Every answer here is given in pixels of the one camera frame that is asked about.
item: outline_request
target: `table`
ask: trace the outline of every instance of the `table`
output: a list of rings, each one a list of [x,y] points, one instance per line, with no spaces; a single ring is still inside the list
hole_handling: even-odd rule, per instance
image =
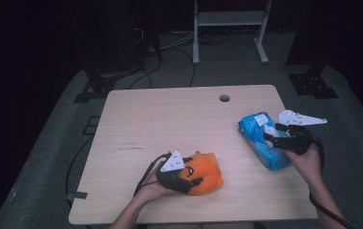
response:
[[[255,46],[263,64],[268,63],[268,58],[263,48],[268,15],[272,0],[267,0],[265,10],[254,11],[199,11],[198,1],[194,1],[194,39],[193,63],[200,63],[199,27],[202,26],[257,26],[260,25],[259,37],[254,38]]]
[[[138,223],[315,219],[294,167],[269,171],[238,132],[242,117],[264,111],[277,120],[284,109],[272,85],[110,92],[77,189],[87,197],[75,199],[69,221],[114,221],[150,162],[175,149],[183,157],[215,153],[224,185],[151,202]]]

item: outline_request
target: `blue plastic bag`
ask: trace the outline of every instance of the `blue plastic bag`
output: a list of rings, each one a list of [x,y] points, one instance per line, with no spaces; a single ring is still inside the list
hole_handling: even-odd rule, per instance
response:
[[[269,170],[277,170],[286,167],[291,163],[281,149],[273,148],[263,137],[265,126],[281,137],[288,137],[284,132],[275,130],[275,123],[265,112],[252,114],[242,118],[239,122],[239,133],[244,137],[250,148]]]

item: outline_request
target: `electrical wire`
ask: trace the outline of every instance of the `electrical wire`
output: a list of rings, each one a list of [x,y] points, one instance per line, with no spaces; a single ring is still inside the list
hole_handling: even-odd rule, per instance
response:
[[[144,182],[145,180],[148,178],[149,174],[152,172],[154,166],[156,165],[156,163],[162,159],[162,158],[169,158],[169,154],[166,154],[166,155],[161,155],[161,156],[158,156],[154,161],[151,162],[151,164],[149,164],[148,166],[148,169],[146,169],[145,173],[143,174],[142,178],[140,179],[136,189],[135,189],[135,192],[134,192],[134,196],[137,194],[137,192],[139,192],[139,190],[144,186]]]
[[[144,183],[142,184],[142,187],[146,186],[146,185],[149,185],[149,184],[154,184],[154,183],[157,183],[158,181],[155,180],[155,181],[152,181],[152,182],[149,182],[149,183]]]
[[[207,11],[212,11],[213,7],[215,6],[215,2],[216,2],[215,0],[212,2],[211,6],[209,7],[209,9],[208,9]],[[219,10],[220,5],[222,4],[222,2],[223,2],[223,0],[221,0],[221,1],[218,3],[218,6],[217,6],[217,8],[216,8],[214,11],[218,11],[218,10]],[[202,32],[205,30],[205,28],[206,28],[206,27],[202,27],[202,28],[199,30],[199,34],[200,34],[200,33],[202,33]],[[186,32],[188,32],[188,33],[190,33],[190,34],[188,34],[186,37],[184,37],[184,38],[182,38],[182,39],[180,39],[180,40],[178,40],[178,41],[173,42],[173,43],[172,43],[172,44],[170,44],[170,45],[167,45],[167,46],[161,47],[160,49],[161,49],[161,50],[165,50],[165,49],[173,48],[173,47],[179,46],[179,45],[184,44],[184,43],[186,43],[186,42],[190,41],[191,39],[193,39],[193,37],[194,37],[194,32],[192,32],[192,31],[174,31],[173,33],[186,33]]]
[[[313,137],[314,137],[313,143],[318,148],[319,158],[320,158],[320,164],[321,164],[321,172],[322,172],[324,170],[324,164],[325,164],[325,151],[324,151],[324,146],[322,144],[322,141],[317,136],[314,135]],[[312,203],[312,205],[315,208],[317,208],[321,212],[325,213],[326,215],[328,215],[332,219],[336,220],[337,222],[339,222],[344,227],[346,227],[348,229],[354,229],[354,227],[352,227],[347,221],[345,221],[344,219],[340,218],[335,213],[331,212],[330,210],[328,210],[325,207],[323,207],[320,203],[318,203],[316,201],[316,199],[313,197],[312,192],[310,192],[310,202]]]
[[[321,212],[325,213],[326,215],[328,215],[329,217],[331,217],[332,219],[336,220],[337,222],[339,222],[342,226],[348,228],[348,229],[354,229],[353,226],[351,226],[350,223],[348,223],[347,221],[345,221],[344,219],[340,218],[339,216],[337,216],[335,213],[331,212],[330,210],[326,209],[325,207],[323,207],[321,204],[319,204],[315,198],[313,197],[312,193],[310,192],[310,202],[312,203],[313,206],[315,206],[318,210],[320,210]]]
[[[164,50],[165,52],[168,52],[168,51],[177,51],[177,52],[183,52],[184,54],[187,55],[187,57],[190,59],[190,62],[191,62],[191,65],[193,67],[193,73],[191,75],[191,79],[190,79],[190,83],[188,84],[188,87],[191,87],[192,84],[193,84],[193,80],[194,80],[194,77],[195,77],[195,74],[196,74],[196,66],[194,65],[194,62],[193,62],[193,58],[190,56],[190,54],[188,54],[186,51],[183,51],[183,50],[179,50],[179,49],[167,49],[167,50]]]
[[[210,35],[210,34],[205,34],[203,36],[200,37],[200,44],[201,45],[206,45],[206,46],[216,46],[219,45],[223,42],[226,42],[229,40],[229,35],[228,34],[224,34],[224,36],[226,38],[222,38],[219,35]]]
[[[140,39],[139,39],[139,41],[135,41],[137,44],[139,44],[143,40],[143,37],[144,37],[143,30],[134,28],[133,31],[140,31]]]
[[[128,87],[128,90],[130,90],[130,89],[132,89],[132,87],[134,87],[134,85],[135,84],[137,84],[140,80],[142,80],[142,78],[144,78],[144,77],[146,77],[146,76],[148,76],[148,78],[149,78],[149,82],[150,82],[150,84],[151,84],[151,87],[153,88],[153,84],[152,84],[152,79],[151,79],[151,77],[150,77],[150,74],[151,73],[154,73],[154,72],[156,72],[159,68],[160,68],[160,66],[161,66],[161,61],[159,60],[159,65],[153,70],[153,71],[151,71],[150,73],[148,73],[148,72],[145,72],[145,74],[143,75],[143,76],[141,76],[140,78],[138,78],[137,80],[135,80],[129,87]]]
[[[69,195],[69,175],[72,171],[72,167],[74,166],[75,164],[75,161],[77,159],[77,157],[80,155],[80,153],[83,151],[84,147],[86,147],[86,145],[92,141],[92,139],[94,138],[95,136],[92,135],[81,147],[80,149],[77,151],[77,153],[75,154],[74,158],[72,159],[72,162],[71,162],[71,165],[69,166],[68,168],[68,172],[66,173],[66,179],[65,179],[65,193],[66,193],[66,197],[68,197]],[[69,207],[72,208],[72,203],[66,199],[68,201],[68,204],[69,204]],[[92,229],[92,227],[88,226],[88,225],[84,225],[86,228],[88,229]]]

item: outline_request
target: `gray carpet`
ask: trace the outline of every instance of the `gray carpet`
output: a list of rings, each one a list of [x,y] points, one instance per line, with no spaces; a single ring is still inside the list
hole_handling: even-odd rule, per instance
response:
[[[325,117],[329,123],[311,126],[326,148],[325,181],[331,188],[349,222],[363,228],[363,106],[352,93],[345,77],[327,66],[322,77],[333,87],[339,98],[315,99],[297,95],[288,73],[301,73],[307,66],[286,67],[294,33],[267,33],[265,50],[269,64],[263,65],[253,44],[253,34],[230,35],[226,42],[215,46],[201,45],[201,64],[195,66],[193,87],[272,84],[277,88],[286,108],[304,115]],[[162,45],[180,39],[163,35]],[[191,45],[176,47],[192,53]],[[154,88],[188,87],[193,65],[184,52],[165,51],[160,68],[151,74]],[[159,64],[147,58],[145,70],[153,71]],[[144,72],[120,79],[116,90],[128,87]],[[66,200],[65,182],[71,162],[89,139],[83,130],[93,115],[100,115],[104,99],[74,103],[87,77],[74,75],[72,82],[57,102],[27,163],[0,209],[0,228],[84,228],[68,222],[70,207]],[[147,77],[133,89],[149,88]],[[79,152],[68,177],[69,192],[76,191],[90,142]],[[267,229],[319,228],[315,219],[264,222]],[[106,228],[107,225],[92,225]]]

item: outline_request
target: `shelf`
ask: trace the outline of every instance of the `shelf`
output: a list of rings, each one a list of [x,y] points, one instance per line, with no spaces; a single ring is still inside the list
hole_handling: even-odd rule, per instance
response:
[[[199,12],[198,26],[262,25],[264,11]]]

